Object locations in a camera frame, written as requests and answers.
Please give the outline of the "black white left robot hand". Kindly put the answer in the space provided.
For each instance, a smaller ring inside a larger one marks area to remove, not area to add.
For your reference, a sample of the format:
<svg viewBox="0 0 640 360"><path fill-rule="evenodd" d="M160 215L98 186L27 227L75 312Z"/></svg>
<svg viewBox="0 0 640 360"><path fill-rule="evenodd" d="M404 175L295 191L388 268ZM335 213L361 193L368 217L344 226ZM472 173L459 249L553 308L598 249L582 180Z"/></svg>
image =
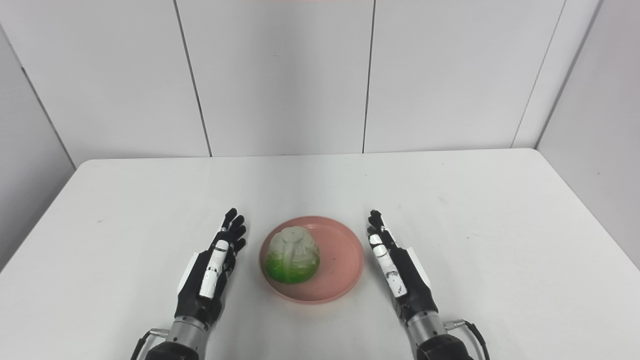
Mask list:
<svg viewBox="0 0 640 360"><path fill-rule="evenodd" d="M238 253L247 244L246 232L245 217L231 208L210 246L194 253L185 269L178 286L176 319L198 321L206 331L215 325L222 314L224 292Z"/></svg>

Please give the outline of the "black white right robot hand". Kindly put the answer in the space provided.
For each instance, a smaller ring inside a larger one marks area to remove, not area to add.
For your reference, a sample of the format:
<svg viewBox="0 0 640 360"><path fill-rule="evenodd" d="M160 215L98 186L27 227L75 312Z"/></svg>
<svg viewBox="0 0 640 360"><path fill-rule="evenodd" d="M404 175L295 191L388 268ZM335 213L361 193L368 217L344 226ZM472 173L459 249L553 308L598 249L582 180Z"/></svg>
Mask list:
<svg viewBox="0 0 640 360"><path fill-rule="evenodd" d="M390 288L398 318L409 325L415 316L438 313L430 280L414 249L397 244L379 210L370 211L368 223L370 248Z"/></svg>

